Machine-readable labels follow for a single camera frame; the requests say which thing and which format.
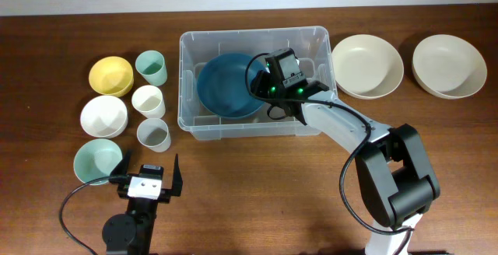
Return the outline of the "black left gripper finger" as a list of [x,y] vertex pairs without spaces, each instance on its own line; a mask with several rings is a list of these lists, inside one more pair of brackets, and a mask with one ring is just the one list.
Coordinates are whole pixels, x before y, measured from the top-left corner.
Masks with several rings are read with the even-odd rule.
[[120,175],[127,174],[131,155],[132,155],[132,151],[128,150],[125,153],[125,155],[123,156],[122,160],[111,171],[111,173],[110,173],[111,176],[120,176]]
[[172,197],[180,197],[183,188],[183,179],[179,167],[179,155],[175,155],[174,171],[172,178],[172,186],[170,188],[170,195]]

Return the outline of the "dark blue bowl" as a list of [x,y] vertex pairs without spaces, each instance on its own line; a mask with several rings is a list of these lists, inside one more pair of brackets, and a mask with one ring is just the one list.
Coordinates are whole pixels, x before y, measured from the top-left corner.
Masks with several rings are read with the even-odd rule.
[[251,59],[246,54],[221,54],[205,65],[197,79],[197,93],[207,110],[227,119],[241,119],[263,106],[264,102],[253,98],[245,86]]

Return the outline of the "beige bowl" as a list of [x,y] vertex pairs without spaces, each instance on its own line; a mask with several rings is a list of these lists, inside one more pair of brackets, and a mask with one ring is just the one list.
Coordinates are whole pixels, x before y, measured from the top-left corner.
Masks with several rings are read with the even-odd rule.
[[394,92],[404,77],[398,51],[373,35],[346,37],[334,47],[331,57],[337,86],[358,99],[384,97]]
[[412,56],[412,73],[429,94],[457,100],[476,94],[486,83],[482,54],[468,41],[437,34],[420,41]]

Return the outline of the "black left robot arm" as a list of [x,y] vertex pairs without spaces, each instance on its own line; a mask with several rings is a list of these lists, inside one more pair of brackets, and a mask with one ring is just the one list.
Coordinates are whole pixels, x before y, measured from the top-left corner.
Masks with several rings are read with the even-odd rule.
[[117,194],[128,201],[126,212],[110,217],[103,225],[102,238],[107,254],[148,254],[159,204],[168,204],[181,196],[183,180],[179,158],[174,160],[172,185],[162,185],[162,166],[142,165],[139,173],[129,173],[131,152],[110,172],[110,183],[117,185]]

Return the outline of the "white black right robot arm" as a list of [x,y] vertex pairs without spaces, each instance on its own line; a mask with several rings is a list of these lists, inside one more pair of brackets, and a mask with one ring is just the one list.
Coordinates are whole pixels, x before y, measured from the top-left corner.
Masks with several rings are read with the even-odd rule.
[[[350,215],[371,232],[366,254],[406,254],[416,224],[440,196],[440,184],[418,131],[391,127],[343,103],[325,84],[302,80],[279,84],[276,75],[259,72],[245,86],[250,96],[301,123],[324,132],[350,156],[339,176],[339,193]],[[345,194],[345,175],[356,167],[369,225],[352,209]]]

